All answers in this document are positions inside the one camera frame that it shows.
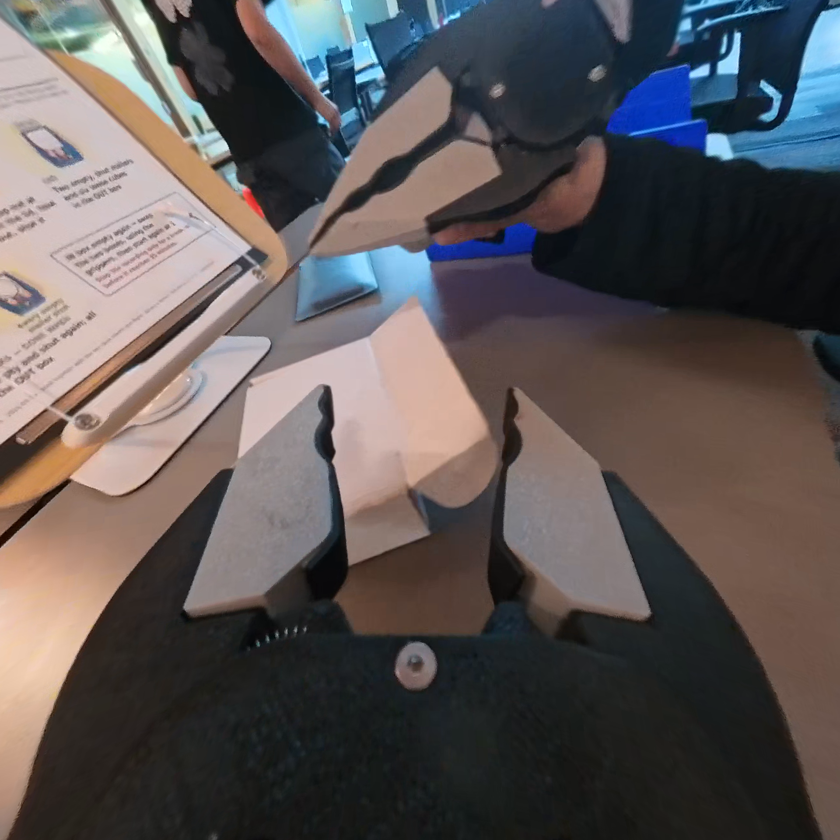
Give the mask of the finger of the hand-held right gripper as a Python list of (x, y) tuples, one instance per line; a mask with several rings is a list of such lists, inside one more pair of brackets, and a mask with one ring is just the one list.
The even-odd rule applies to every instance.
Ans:
[(453, 85), (437, 66), (384, 109), (363, 131), (313, 230), (326, 235), (342, 215), (405, 183), (450, 120)]
[(311, 232), (316, 257), (346, 256), (394, 245), (425, 245), (431, 216), (491, 182), (501, 168), (491, 147), (456, 140), (417, 163), (401, 182), (383, 167), (385, 184), (331, 196)]

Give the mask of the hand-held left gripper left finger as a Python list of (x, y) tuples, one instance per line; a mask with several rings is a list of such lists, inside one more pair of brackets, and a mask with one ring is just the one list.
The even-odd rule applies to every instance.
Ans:
[(238, 458), (183, 604), (187, 616), (283, 617), (335, 598), (349, 558), (333, 423), (332, 391), (319, 385)]

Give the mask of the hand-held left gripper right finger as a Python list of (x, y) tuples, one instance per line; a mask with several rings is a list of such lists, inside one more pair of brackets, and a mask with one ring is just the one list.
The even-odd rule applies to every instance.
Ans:
[(602, 468), (537, 403), (508, 389), (490, 525), (495, 606), (556, 637), (574, 614), (644, 623), (652, 609)]

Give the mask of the white cardboard mailer box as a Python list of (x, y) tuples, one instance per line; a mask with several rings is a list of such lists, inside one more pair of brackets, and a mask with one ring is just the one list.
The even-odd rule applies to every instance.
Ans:
[(238, 455), (319, 385), (332, 392), (351, 565), (431, 535), (428, 504), (464, 508), (494, 476), (485, 415), (417, 299), (367, 338), (251, 380)]

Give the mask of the person's right forearm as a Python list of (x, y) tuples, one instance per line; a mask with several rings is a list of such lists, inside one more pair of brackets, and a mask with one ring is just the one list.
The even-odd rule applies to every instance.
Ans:
[(660, 308), (838, 334), (838, 172), (767, 169), (605, 137), (592, 208), (538, 233), (536, 270)]

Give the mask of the person's right hand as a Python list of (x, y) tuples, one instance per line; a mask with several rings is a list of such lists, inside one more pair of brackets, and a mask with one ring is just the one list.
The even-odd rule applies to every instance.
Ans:
[(592, 211), (606, 173), (606, 143), (603, 137), (587, 138), (576, 151), (570, 171), (545, 186), (533, 202), (517, 213), (498, 220), (457, 224), (435, 233), (419, 245), (404, 245), (414, 253), (434, 243), (457, 245), (473, 239), (494, 240), (518, 224), (527, 224), (545, 234), (557, 234), (581, 225)]

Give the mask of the black office chair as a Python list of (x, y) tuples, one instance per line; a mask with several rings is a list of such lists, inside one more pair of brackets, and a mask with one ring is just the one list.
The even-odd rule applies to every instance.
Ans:
[(364, 28), (374, 56), (386, 76), (398, 69), (416, 50), (423, 34), (415, 27), (414, 18), (403, 10), (386, 20), (366, 24)]
[(707, 67), (690, 83), (691, 113), (710, 133), (767, 133), (790, 114), (818, 18), (838, 2), (694, 2), (676, 58)]
[(352, 49), (329, 52), (326, 55), (326, 67), (329, 98), (341, 117), (339, 135), (347, 149), (352, 151), (367, 125), (356, 81)]

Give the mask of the blue plastic bin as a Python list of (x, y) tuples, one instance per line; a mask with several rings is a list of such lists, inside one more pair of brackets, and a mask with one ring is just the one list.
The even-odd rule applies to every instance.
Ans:
[[(610, 133), (661, 140), (705, 154), (707, 122), (691, 115), (688, 66), (659, 70), (630, 90), (607, 129)], [(532, 249), (536, 235), (533, 227), (516, 224), (493, 239), (473, 239), (455, 245), (432, 244), (426, 255), (432, 263), (519, 256)]]

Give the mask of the silver metal tray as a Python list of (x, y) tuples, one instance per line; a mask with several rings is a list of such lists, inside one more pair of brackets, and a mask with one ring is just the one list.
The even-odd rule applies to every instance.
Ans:
[(368, 253), (305, 258), (298, 268), (296, 322), (341, 308), (379, 290)]

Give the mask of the instruction sheet on wooden stand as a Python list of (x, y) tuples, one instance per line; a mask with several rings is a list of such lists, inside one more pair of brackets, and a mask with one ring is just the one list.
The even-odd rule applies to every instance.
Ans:
[[(24, 36), (15, 25), (6, 20), (2, 22)], [(45, 409), (13, 439), (2, 443), (2, 510), (41, 498), (71, 478), (96, 451), (95, 448), (73, 450), (61, 443), (65, 426), (82, 407), (114, 383), (121, 374), (149, 359), (166, 342), (194, 322), (213, 299), (250, 266), (256, 265), (266, 276), (268, 290), (263, 298), (277, 285), (289, 266), (283, 244), (267, 223), (261, 221), (245, 201), (223, 183), (211, 167), (189, 150), (186, 143), (179, 140), (174, 131), (129, 89), (85, 61), (59, 54), (53, 56), (37, 48), (99, 102), (248, 246), (265, 258), (258, 261), (249, 250), (205, 288), (157, 322), (67, 394), (58, 398), (49, 396)]]

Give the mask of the printed instruction sheet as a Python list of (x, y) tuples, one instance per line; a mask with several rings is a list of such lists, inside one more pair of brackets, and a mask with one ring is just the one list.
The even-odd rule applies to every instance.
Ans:
[(1, 34), (1, 440), (251, 250), (15, 28)]

